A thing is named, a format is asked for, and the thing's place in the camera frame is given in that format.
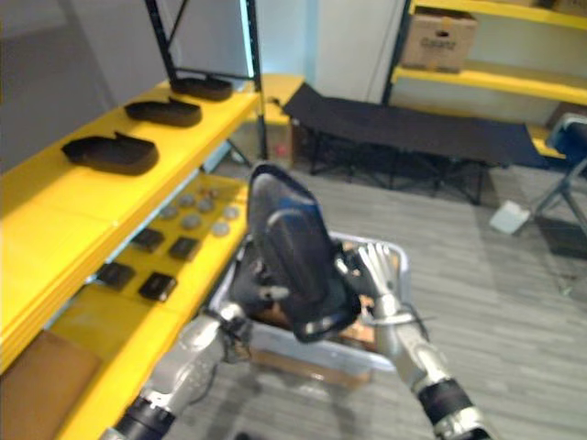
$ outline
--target metal washer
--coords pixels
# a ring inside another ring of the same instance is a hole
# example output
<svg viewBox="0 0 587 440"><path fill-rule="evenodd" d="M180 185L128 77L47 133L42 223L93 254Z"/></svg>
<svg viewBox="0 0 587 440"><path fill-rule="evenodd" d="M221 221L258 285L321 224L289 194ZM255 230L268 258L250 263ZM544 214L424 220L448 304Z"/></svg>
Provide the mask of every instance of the metal washer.
<svg viewBox="0 0 587 440"><path fill-rule="evenodd" d="M189 214L182 219L183 229L194 229L202 224L202 219L198 214Z"/></svg>
<svg viewBox="0 0 587 440"><path fill-rule="evenodd" d="M212 199L205 197L198 202L198 210L201 213L209 213L214 209L214 202Z"/></svg>
<svg viewBox="0 0 587 440"><path fill-rule="evenodd" d="M240 210L236 206L227 206L222 214L226 220L235 220L240 215Z"/></svg>
<svg viewBox="0 0 587 440"><path fill-rule="evenodd" d="M212 234L215 237L224 237L227 236L230 232L230 226L224 222L216 222L212 225Z"/></svg>
<svg viewBox="0 0 587 440"><path fill-rule="evenodd" d="M180 213L179 209L177 209L175 206L168 204L159 211L159 217L164 218L165 220L169 220L175 218L178 213Z"/></svg>
<svg viewBox="0 0 587 440"><path fill-rule="evenodd" d="M184 194L177 199L177 204L182 208L187 208L195 205L195 197L193 194Z"/></svg>

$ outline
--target cardboard box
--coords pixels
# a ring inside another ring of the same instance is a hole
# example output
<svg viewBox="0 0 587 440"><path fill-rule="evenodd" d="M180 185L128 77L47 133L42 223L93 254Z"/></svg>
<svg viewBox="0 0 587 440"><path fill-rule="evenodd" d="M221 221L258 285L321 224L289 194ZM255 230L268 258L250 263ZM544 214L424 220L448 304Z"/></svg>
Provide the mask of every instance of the cardboard box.
<svg viewBox="0 0 587 440"><path fill-rule="evenodd" d="M561 14L587 17L587 0L556 0L552 9Z"/></svg>
<svg viewBox="0 0 587 440"><path fill-rule="evenodd" d="M290 169L294 164L292 126L290 124L266 124L266 127L269 160ZM259 132L256 123L244 123L230 138L251 162L255 162L259 158Z"/></svg>
<svg viewBox="0 0 587 440"><path fill-rule="evenodd" d="M372 300L366 296L361 296L360 303L363 307L366 307L372 305ZM290 330L285 314L283 314L277 303L271 309L255 314L254 319L264 324ZM373 327L363 325L359 320L340 332L336 339L350 342L353 346L360 346L368 351L376 351Z"/></svg>
<svg viewBox="0 0 587 440"><path fill-rule="evenodd" d="M458 72L469 54L477 20L470 14L418 7L404 44L401 63L413 69Z"/></svg>
<svg viewBox="0 0 587 440"><path fill-rule="evenodd" d="M292 357L278 355L269 351L256 350L254 348L250 350L250 360L265 367L285 371L303 378L322 380L331 385L338 385L349 390L356 390L371 381L370 371L350 375L337 369L321 367Z"/></svg>
<svg viewBox="0 0 587 440"><path fill-rule="evenodd" d="M100 365L93 353L41 332L2 375L3 440L51 440Z"/></svg>

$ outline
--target blue chair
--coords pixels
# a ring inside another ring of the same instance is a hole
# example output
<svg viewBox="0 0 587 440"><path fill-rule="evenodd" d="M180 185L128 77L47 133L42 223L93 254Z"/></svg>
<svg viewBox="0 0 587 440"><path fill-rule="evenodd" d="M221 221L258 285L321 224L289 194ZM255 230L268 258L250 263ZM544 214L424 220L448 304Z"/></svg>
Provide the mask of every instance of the blue chair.
<svg viewBox="0 0 587 440"><path fill-rule="evenodd" d="M587 194L584 182L580 186L580 179L587 169L587 116L572 113L563 115L550 133L547 145L566 156L570 170L538 199L534 217L542 214L562 197L587 237L587 216L572 195L573 192Z"/></svg>

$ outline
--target silver metal arm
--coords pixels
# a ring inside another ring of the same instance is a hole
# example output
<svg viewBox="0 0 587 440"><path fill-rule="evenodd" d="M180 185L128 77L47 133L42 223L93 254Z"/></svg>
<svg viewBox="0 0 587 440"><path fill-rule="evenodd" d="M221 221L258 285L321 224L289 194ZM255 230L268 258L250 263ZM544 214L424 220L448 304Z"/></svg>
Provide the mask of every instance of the silver metal arm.
<svg viewBox="0 0 587 440"><path fill-rule="evenodd" d="M500 437L449 372L444 356L425 338L419 317L395 291L393 252L381 243L359 247L361 283L373 299L377 349L395 365L402 381L422 403L442 440Z"/></svg>
<svg viewBox="0 0 587 440"><path fill-rule="evenodd" d="M158 440L176 416L205 395L216 366L228 355L227 340L248 325L248 318L233 302L196 316L173 347L160 359L140 395L115 428L100 440Z"/></svg>

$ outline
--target yellow shelf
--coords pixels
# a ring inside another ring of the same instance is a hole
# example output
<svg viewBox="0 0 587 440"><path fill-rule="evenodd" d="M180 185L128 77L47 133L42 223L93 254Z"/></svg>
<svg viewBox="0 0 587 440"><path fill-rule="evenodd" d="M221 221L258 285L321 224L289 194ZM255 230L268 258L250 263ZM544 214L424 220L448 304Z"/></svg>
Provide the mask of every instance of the yellow shelf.
<svg viewBox="0 0 587 440"><path fill-rule="evenodd" d="M93 351L103 364L57 438L97 439L116 424L182 325L163 308L84 288L50 330Z"/></svg>
<svg viewBox="0 0 587 440"><path fill-rule="evenodd" d="M304 77L284 73L263 73L262 82L265 98L265 122L272 126L287 126L290 123L290 117L277 104L269 102L269 99L277 98L281 105L286 105L304 83ZM249 121L253 121L253 119L254 117L251 115Z"/></svg>
<svg viewBox="0 0 587 440"><path fill-rule="evenodd" d="M201 214L200 226L194 231L181 229L181 218L195 212L193 207L180 208L180 215L171 220L153 220L150 227L161 231L165 241L153 253L128 245L116 258L136 272L125 289L112 291L98 284L84 287L51 327L51 332L92 351L104 362L62 427L60 440L98 438L116 423L237 250L246 232L246 183L202 175L182 194L198 193L200 188L220 190L215 210ZM227 236L212 236L210 227L222 217L225 206L238 207L240 216L228 222ZM168 257L167 250L178 236L201 241L194 260L181 262ZM166 302L138 294L138 287L154 270L178 281Z"/></svg>
<svg viewBox="0 0 587 440"><path fill-rule="evenodd" d="M587 105L587 79L585 78L489 62L468 61L465 68L458 73L406 69L398 66L393 71L392 83L396 83L400 78L481 87Z"/></svg>
<svg viewBox="0 0 587 440"><path fill-rule="evenodd" d="M166 100L162 83L136 100ZM257 108L257 93L202 106L203 121L178 128L129 119L117 108L3 176L2 364L4 371L101 262ZM159 162L141 176L72 165L66 142L120 131L155 142Z"/></svg>
<svg viewBox="0 0 587 440"><path fill-rule="evenodd" d="M541 7L510 5L484 0L412 0L410 13L417 6L436 7L490 16L509 17L548 25L587 30L587 17L561 14Z"/></svg>
<svg viewBox="0 0 587 440"><path fill-rule="evenodd" d="M546 128L542 126L528 126L528 131L530 132L530 137L532 137L532 142L534 142L534 147L536 147L539 154L548 158L565 159L564 154L547 146L546 139L548 137L548 130Z"/></svg>

